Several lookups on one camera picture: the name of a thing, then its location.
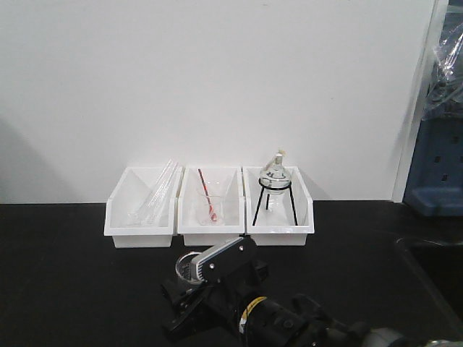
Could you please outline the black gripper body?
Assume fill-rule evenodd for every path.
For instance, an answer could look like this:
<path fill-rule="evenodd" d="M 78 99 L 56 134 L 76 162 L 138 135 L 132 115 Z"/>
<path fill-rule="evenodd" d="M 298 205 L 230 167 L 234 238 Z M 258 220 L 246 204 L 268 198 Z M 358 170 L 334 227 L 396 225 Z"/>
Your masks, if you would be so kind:
<path fill-rule="evenodd" d="M 255 260 L 255 269 L 258 275 L 254 279 L 230 277 L 219 283 L 205 283 L 197 306 L 171 305 L 174 316 L 163 322 L 164 335 L 168 340 L 182 340 L 218 326 L 238 335 L 241 314 L 247 304 L 260 295 L 262 282 L 268 277 L 266 263 Z"/>

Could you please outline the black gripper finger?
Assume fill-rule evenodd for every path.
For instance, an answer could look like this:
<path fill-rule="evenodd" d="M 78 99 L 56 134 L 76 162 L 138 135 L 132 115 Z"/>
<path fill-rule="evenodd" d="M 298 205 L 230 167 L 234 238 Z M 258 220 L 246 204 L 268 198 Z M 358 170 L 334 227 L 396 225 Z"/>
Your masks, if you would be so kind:
<path fill-rule="evenodd" d="M 163 295 L 173 307 L 194 307 L 200 303 L 200 293 L 205 283 L 195 280 L 166 279 L 161 284 Z"/>

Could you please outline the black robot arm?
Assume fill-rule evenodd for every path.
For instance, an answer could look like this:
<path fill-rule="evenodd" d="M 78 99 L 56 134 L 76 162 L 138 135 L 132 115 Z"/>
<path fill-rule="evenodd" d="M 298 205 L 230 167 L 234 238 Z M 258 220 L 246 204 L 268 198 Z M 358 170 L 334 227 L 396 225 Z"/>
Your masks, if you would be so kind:
<path fill-rule="evenodd" d="M 163 324 L 170 340 L 222 327 L 241 346 L 461 346 L 460 340 L 419 341 L 389 327 L 364 322 L 344 324 L 327 315 L 304 294 L 292 298 L 292 309 L 261 291 L 266 264 L 252 257 L 217 257 L 202 265 L 198 278 L 191 271 L 197 252 L 186 254 L 179 280 L 165 280 L 164 297 L 174 312 Z"/>

